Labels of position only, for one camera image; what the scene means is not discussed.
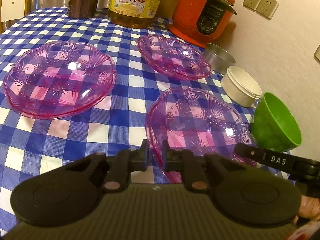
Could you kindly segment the operator hand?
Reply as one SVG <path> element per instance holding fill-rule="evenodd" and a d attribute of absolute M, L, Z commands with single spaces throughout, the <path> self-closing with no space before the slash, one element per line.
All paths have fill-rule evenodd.
<path fill-rule="evenodd" d="M 319 220 L 319 218 L 320 218 L 320 200 L 319 200 L 319 198 L 302 196 L 298 215 L 296 215 L 294 223 L 297 223 L 297 221 L 300 217 L 306 218 L 309 220 L 314 220 L 314 221 Z"/>

